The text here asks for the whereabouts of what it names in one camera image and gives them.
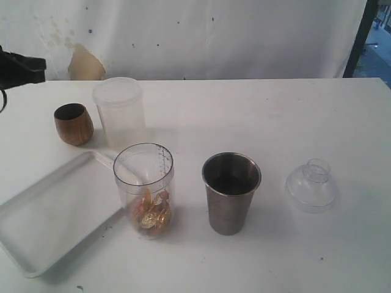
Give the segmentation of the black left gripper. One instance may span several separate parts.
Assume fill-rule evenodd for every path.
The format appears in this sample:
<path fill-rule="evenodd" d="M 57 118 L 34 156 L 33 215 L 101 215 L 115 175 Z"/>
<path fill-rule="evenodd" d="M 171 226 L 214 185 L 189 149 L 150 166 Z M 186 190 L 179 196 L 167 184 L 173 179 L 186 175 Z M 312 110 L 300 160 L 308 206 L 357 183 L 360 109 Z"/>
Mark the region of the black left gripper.
<path fill-rule="evenodd" d="M 1 47 L 1 88 L 45 82 L 46 60 L 6 52 Z"/>

